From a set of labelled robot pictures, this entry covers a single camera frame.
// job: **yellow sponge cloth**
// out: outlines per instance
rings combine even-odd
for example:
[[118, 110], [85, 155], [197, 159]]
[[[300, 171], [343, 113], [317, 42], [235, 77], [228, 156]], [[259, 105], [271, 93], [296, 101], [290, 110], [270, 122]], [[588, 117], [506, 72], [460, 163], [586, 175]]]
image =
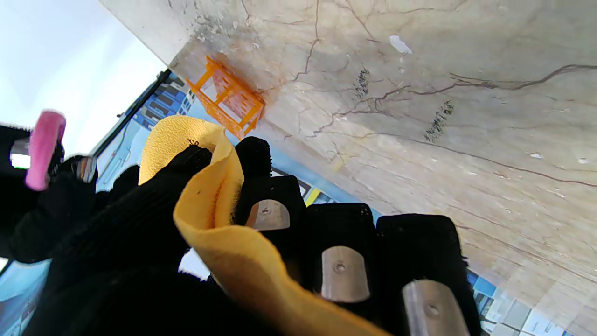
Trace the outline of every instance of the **yellow sponge cloth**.
[[210, 149], [213, 156], [211, 164], [186, 185], [174, 209], [174, 221], [228, 296], [285, 335], [387, 335], [305, 291], [288, 276], [274, 245], [252, 228], [232, 225], [244, 178], [221, 126], [183, 115], [160, 121], [145, 144], [139, 183], [150, 179], [191, 140]]

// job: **black glove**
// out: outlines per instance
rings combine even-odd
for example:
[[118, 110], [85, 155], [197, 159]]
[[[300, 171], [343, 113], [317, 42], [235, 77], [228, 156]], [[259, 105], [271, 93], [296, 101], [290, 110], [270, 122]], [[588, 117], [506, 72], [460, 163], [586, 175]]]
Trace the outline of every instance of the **black glove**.
[[78, 224], [87, 222], [94, 203], [97, 172], [85, 183], [76, 175], [82, 156], [62, 163], [51, 176], [37, 204], [16, 223], [9, 239], [9, 257], [32, 263], [51, 258], [51, 251]]

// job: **window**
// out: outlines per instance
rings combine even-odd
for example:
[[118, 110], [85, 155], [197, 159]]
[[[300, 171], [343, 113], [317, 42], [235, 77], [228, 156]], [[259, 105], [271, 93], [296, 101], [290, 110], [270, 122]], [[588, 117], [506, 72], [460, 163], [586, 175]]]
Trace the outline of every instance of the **window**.
[[170, 85], [168, 85], [168, 87], [166, 88], [166, 92], [172, 94], [173, 97], [177, 97], [180, 93], [182, 93], [178, 91], [178, 89]]
[[151, 102], [149, 104], [149, 107], [151, 107], [153, 109], [158, 109], [158, 110], [162, 111], [162, 113], [164, 115], [168, 115], [168, 109], [166, 109], [165, 107], [161, 106], [160, 104], [157, 104], [156, 102]]
[[163, 101], [164, 103], [166, 103], [166, 105], [168, 105], [168, 106], [171, 106], [171, 105], [172, 105], [172, 103], [174, 103], [174, 101], [172, 101], [172, 99], [170, 99], [170, 98], [166, 97], [166, 96], [165, 96], [165, 95], [163, 95], [163, 94], [162, 94], [162, 95], [160, 95], [160, 96], [158, 96], [158, 99], [159, 99], [159, 100], [161, 100], [161, 101]]

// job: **pink object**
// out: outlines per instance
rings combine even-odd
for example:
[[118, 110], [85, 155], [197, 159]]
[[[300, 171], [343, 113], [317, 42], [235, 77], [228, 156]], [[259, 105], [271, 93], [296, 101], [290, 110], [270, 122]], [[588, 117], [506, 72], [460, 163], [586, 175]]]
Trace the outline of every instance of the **pink object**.
[[29, 136], [29, 157], [31, 166], [27, 169], [25, 184], [35, 190], [43, 191], [48, 187], [48, 168], [54, 155], [54, 149], [64, 136], [66, 119], [56, 111], [41, 112], [35, 128]]

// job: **marble surface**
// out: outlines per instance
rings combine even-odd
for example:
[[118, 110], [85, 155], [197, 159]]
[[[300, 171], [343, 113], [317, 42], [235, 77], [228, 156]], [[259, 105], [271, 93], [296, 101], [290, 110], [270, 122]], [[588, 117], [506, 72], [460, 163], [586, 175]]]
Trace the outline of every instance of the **marble surface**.
[[234, 69], [256, 135], [382, 213], [452, 217], [475, 271], [597, 334], [594, 0], [101, 2], [178, 75]]

